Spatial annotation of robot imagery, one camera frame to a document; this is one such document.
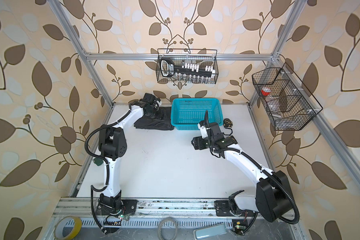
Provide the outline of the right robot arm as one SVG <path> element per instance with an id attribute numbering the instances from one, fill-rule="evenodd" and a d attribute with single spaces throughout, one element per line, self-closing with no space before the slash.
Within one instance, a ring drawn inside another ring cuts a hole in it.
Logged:
<path id="1" fill-rule="evenodd" d="M 198 123 L 201 136 L 191 141 L 195 150 L 209 150 L 212 156 L 223 158 L 241 170 L 255 186 L 254 194 L 244 190 L 229 196 L 232 215 L 244 211 L 260 214 L 268 222 L 279 219 L 295 225 L 300 221 L 300 212 L 294 199 L 286 174 L 274 172 L 247 154 L 233 136 L 226 137 L 217 123 L 204 120 Z"/>

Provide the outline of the dark grey trousers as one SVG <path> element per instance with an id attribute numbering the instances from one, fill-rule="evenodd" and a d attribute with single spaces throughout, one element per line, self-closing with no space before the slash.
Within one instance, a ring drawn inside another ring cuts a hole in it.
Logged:
<path id="1" fill-rule="evenodd" d="M 136 129 L 172 131 L 171 107 L 160 107 L 154 117 L 143 116 L 134 123 Z"/>

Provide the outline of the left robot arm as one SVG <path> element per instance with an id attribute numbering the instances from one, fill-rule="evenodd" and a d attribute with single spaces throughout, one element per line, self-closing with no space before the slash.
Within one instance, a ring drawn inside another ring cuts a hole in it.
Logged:
<path id="1" fill-rule="evenodd" d="M 120 172 L 121 158 L 127 151 L 125 131 L 142 117 L 156 118 L 162 104 L 160 98 L 146 93 L 140 100 L 129 104 L 123 116 L 113 123 L 102 125 L 94 130 L 85 142 L 85 150 L 93 158 L 104 162 L 104 186 L 100 189 L 91 186 L 92 193 L 100 193 L 99 205 L 118 213 L 124 209 L 121 200 Z M 98 151 L 89 149 L 89 140 L 99 133 Z"/>

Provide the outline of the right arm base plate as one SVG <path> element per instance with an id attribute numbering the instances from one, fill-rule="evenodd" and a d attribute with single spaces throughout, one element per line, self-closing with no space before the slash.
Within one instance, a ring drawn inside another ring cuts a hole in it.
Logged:
<path id="1" fill-rule="evenodd" d="M 216 216 L 218 217 L 233 217 L 234 206 L 229 200 L 216 200 L 214 201 L 214 208 Z"/>

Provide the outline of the teal plastic basket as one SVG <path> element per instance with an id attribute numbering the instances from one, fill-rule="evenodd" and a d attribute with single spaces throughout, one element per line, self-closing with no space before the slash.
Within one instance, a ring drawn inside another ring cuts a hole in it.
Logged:
<path id="1" fill-rule="evenodd" d="M 172 102 L 171 124 L 179 131 L 199 130 L 198 124 L 208 111 L 210 123 L 223 125 L 221 104 L 215 98 L 177 98 Z"/>

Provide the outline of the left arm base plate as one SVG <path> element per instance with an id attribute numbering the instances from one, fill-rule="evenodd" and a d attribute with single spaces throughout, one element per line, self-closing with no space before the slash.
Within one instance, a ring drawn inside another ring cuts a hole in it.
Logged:
<path id="1" fill-rule="evenodd" d="M 122 206 L 118 210 L 98 204 L 98 206 L 95 209 L 96 210 L 95 213 L 96 215 L 100 215 L 100 216 L 108 216 L 108 215 L 119 216 L 119 215 L 133 214 L 137 210 L 137 204 L 138 204 L 138 200 L 136 199 L 122 199 Z"/>

